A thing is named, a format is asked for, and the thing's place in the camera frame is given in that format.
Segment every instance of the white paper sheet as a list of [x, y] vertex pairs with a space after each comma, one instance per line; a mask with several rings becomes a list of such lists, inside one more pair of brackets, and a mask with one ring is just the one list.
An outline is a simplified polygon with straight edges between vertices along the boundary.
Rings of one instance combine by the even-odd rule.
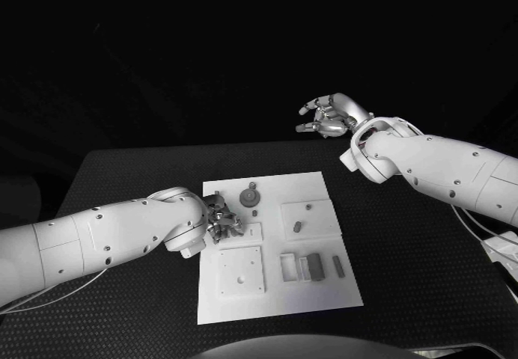
[[[239, 203], [239, 194], [255, 182], [261, 201], [254, 208]], [[287, 174], [269, 177], [229, 179], [203, 183], [203, 196], [219, 191], [230, 212], [242, 223], [261, 223], [262, 241], [252, 241], [238, 247], [259, 246], [262, 251], [264, 293], [222, 297], [217, 295], [217, 252], [228, 246], [213, 245], [209, 235], [205, 237], [207, 247], [199, 260], [199, 307], [197, 324], [226, 322], [241, 319], [278, 316], [291, 313], [313, 312], [344, 307], [362, 306], [362, 297], [353, 278], [353, 270], [340, 236], [288, 241], [284, 234], [281, 205], [303, 201], [327, 200], [327, 189], [320, 172]], [[336, 217], [334, 211], [327, 214]], [[319, 253], [323, 260], [326, 279], [319, 282], [301, 280], [282, 281], [280, 255], [294, 254], [298, 258]], [[344, 270], [344, 278], [337, 277], [331, 257], [337, 255]]]

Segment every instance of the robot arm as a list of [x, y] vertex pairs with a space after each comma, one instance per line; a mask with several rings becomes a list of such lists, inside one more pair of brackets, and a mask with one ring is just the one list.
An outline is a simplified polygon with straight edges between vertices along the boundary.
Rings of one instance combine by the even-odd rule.
[[375, 117], [340, 93], [310, 101], [314, 122], [297, 131], [353, 133], [340, 161], [376, 183], [399, 174], [422, 194], [518, 227], [518, 159], [476, 144], [424, 135], [398, 117]]
[[176, 187], [0, 231], [0, 306], [27, 294], [144, 256], [163, 242], [190, 258], [241, 222], [217, 194]]

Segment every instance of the black table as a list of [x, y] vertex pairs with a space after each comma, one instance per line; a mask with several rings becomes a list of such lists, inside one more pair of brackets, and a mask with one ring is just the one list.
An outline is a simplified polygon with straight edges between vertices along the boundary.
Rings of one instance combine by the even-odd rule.
[[[401, 177], [349, 173], [342, 139], [102, 150], [83, 160], [57, 216], [203, 181], [321, 171], [363, 307], [196, 325], [199, 257], [161, 245], [78, 294], [11, 314], [0, 357], [184, 358], [275, 334], [336, 334], [404, 349], [480, 343], [518, 358], [518, 306], [451, 207]], [[66, 294], [62, 284], [36, 304]]]

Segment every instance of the robotic hand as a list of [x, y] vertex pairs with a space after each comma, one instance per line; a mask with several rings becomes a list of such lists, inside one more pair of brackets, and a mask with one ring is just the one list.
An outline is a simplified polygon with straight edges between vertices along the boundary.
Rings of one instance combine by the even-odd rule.
[[190, 258], [242, 235], [238, 216], [217, 193], [203, 199], [183, 187], [0, 230], [0, 307], [27, 294], [140, 258], [160, 244]]
[[376, 183], [402, 175], [422, 194], [518, 227], [518, 159], [476, 144], [422, 132], [398, 117], [375, 117], [342, 93], [319, 97], [298, 114], [316, 110], [298, 132], [353, 134], [340, 161]]

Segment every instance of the cable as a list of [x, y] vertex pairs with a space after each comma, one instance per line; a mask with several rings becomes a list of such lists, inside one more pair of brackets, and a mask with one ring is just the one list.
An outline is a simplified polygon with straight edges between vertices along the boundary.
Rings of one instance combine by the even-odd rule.
[[5, 314], [11, 309], [17, 308], [21, 304], [26, 304], [34, 297], [39, 297], [44, 292], [47, 292], [54, 286], [50, 286], [49, 288], [43, 289], [39, 293], [36, 293], [33, 296], [30, 296], [27, 299], [21, 300], [20, 303], [13, 304], [7, 309], [4, 309], [0, 312], [1, 314]]
[[471, 231], [471, 229], [469, 228], [464, 220], [461, 219], [461, 217], [458, 216], [458, 212], [456, 211], [456, 207], [451, 205], [453, 208], [453, 212], [456, 213], [456, 217], [458, 218], [460, 223], [464, 225], [466, 230], [471, 233], [473, 237], [477, 239], [477, 241], [482, 243], [482, 245], [484, 245], [495, 253], [497, 253], [506, 260], [509, 260], [510, 262], [513, 262], [515, 264], [518, 264], [518, 261], [513, 260], [512, 258], [509, 258], [505, 254], [499, 253], [499, 251], [496, 251], [480, 239], [480, 237], [474, 234], [474, 232]]
[[27, 298], [24, 301], [21, 301], [20, 303], [17, 303], [14, 306], [11, 306], [10, 308], [7, 308], [7, 310], [4, 310], [3, 312], [0, 312], [0, 314], [11, 314], [11, 313], [17, 313], [17, 312], [24, 312], [26, 310], [31, 310], [36, 308], [41, 308], [46, 305], [54, 303], [56, 301], [60, 301], [62, 299], [65, 299], [67, 296], [70, 296], [72, 294], [75, 294], [101, 275], [102, 273], [106, 271], [106, 269], [78, 288], [75, 289], [70, 293], [67, 293], [66, 295], [63, 295], [60, 298], [57, 298], [54, 301], [50, 301], [49, 303], [44, 303], [41, 305], [37, 305], [34, 307], [30, 308], [24, 308], [24, 309], [18, 309], [18, 310], [10, 310], [11, 308], [15, 308], [18, 305], [27, 303], [27, 301], [30, 301], [34, 297], [37, 297], [39, 295], [43, 294], [43, 292], [49, 291], [52, 287], [46, 288], [44, 290], [41, 290], [37, 294], [34, 294], [30, 298]]
[[469, 216], [469, 219], [474, 222], [474, 224], [489, 233], [492, 234], [495, 237], [499, 237], [505, 242], [509, 242], [513, 245], [518, 245], [516, 242], [513, 242], [510, 239], [505, 238], [503, 236], [500, 236], [499, 234], [496, 234], [493, 231], [487, 230], [487, 228], [484, 228], [482, 226], [482, 224], [477, 222], [477, 220], [473, 218], [473, 216], [469, 214], [469, 212], [461, 208], [461, 210], [464, 211], [464, 214]]

